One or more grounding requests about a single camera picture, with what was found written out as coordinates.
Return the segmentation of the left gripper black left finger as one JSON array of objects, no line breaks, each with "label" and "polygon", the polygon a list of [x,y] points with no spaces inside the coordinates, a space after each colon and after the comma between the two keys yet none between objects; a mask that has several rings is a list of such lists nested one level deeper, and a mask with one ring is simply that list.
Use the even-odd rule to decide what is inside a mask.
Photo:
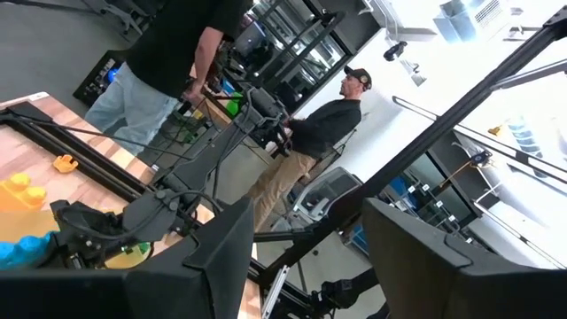
[{"label": "left gripper black left finger", "polygon": [[253,204],[241,198],[129,272],[125,319],[237,319],[253,244]]}]

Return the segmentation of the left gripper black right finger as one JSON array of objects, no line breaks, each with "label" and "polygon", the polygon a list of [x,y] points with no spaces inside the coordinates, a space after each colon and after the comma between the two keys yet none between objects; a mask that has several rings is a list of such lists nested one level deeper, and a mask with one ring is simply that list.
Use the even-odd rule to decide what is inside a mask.
[{"label": "left gripper black right finger", "polygon": [[376,198],[361,214],[392,319],[567,319],[567,269],[516,264]]}]

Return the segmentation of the blue long brick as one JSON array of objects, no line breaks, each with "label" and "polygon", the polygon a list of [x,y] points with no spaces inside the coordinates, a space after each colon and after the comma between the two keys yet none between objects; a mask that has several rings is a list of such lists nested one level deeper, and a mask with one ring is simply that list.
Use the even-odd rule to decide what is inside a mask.
[{"label": "blue long brick", "polygon": [[50,231],[42,237],[24,236],[18,242],[0,242],[0,270],[37,268],[53,256],[58,233]]}]

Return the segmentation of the small yellow clip piece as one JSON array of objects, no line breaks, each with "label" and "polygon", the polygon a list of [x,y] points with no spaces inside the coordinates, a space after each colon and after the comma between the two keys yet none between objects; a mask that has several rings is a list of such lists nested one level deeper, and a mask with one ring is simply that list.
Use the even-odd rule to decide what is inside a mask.
[{"label": "small yellow clip piece", "polygon": [[78,166],[79,162],[74,159],[70,154],[64,154],[57,156],[52,162],[52,166],[59,171],[61,174],[68,174],[74,171]]}]

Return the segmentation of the yellow two-stud block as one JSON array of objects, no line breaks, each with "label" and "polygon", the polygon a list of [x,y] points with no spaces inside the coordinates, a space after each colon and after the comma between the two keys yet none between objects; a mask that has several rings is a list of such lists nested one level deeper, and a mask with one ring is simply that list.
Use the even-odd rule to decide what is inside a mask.
[{"label": "yellow two-stud block", "polygon": [[33,186],[26,173],[16,173],[0,181],[0,213],[39,211],[47,198],[47,191]]}]

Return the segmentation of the grey storage crate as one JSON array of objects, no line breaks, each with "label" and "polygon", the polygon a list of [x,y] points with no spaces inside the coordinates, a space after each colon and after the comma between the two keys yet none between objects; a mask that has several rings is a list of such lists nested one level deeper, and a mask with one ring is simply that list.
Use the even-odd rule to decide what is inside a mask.
[{"label": "grey storage crate", "polygon": [[288,216],[302,224],[319,222],[338,199],[361,185],[362,181],[356,175],[335,167],[314,179],[297,196]]}]

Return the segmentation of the black computer tower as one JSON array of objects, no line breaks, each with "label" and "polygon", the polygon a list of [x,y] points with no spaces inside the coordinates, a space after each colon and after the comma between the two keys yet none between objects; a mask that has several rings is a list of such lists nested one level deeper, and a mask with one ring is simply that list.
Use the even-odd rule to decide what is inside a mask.
[{"label": "black computer tower", "polygon": [[73,97],[91,107],[113,81],[127,53],[127,50],[108,50],[74,91]]}]

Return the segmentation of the person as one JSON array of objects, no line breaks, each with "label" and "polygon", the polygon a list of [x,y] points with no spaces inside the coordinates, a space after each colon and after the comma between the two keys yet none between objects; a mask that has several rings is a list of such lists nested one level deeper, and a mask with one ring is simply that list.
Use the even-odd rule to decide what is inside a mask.
[{"label": "person", "polygon": [[344,68],[340,99],[319,107],[304,119],[290,118],[283,125],[291,131],[291,150],[276,157],[251,186],[246,196],[254,200],[254,230],[260,231],[276,202],[322,155],[361,122],[361,96],[372,88],[364,68]]},{"label": "person", "polygon": [[253,0],[169,0],[128,49],[125,61],[85,121],[133,155],[157,135],[183,99],[198,100],[216,52],[234,40]]}]

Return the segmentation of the black shelving rack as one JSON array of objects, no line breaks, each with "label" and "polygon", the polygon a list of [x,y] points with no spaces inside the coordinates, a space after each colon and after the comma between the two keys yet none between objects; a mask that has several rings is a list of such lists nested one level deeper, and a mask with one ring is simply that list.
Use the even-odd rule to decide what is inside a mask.
[{"label": "black shelving rack", "polygon": [[245,56],[245,77],[294,113],[346,61],[336,35],[346,12],[316,9],[312,0],[258,0],[250,14],[260,42]]}]

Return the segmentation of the black table frame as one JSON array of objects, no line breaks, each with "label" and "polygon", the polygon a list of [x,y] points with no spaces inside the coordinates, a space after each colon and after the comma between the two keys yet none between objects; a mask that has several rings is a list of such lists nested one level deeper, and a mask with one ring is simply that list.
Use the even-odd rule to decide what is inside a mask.
[{"label": "black table frame", "polygon": [[71,155],[78,170],[128,203],[141,197],[151,187],[139,181],[78,136],[77,128],[57,124],[49,115],[29,102],[8,106],[0,111],[0,125],[7,125],[55,156]]}]

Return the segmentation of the black upright frame post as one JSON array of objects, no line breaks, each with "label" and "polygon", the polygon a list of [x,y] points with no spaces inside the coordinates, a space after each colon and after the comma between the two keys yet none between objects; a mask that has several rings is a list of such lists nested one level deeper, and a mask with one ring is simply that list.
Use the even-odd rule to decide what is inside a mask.
[{"label": "black upright frame post", "polygon": [[385,164],[360,188],[339,199],[330,208],[328,217],[315,225],[309,237],[297,241],[267,268],[258,270],[257,284],[272,282],[278,269],[292,266],[322,242],[332,231],[355,219],[360,213],[362,201],[373,191],[382,190],[394,176],[408,167],[427,151],[440,137],[472,113],[490,95],[490,88],[497,81],[516,74],[542,53],[552,42],[567,36],[567,4],[551,16],[542,28],[515,49],[481,82],[470,89],[451,108],[438,117],[424,132]]}]

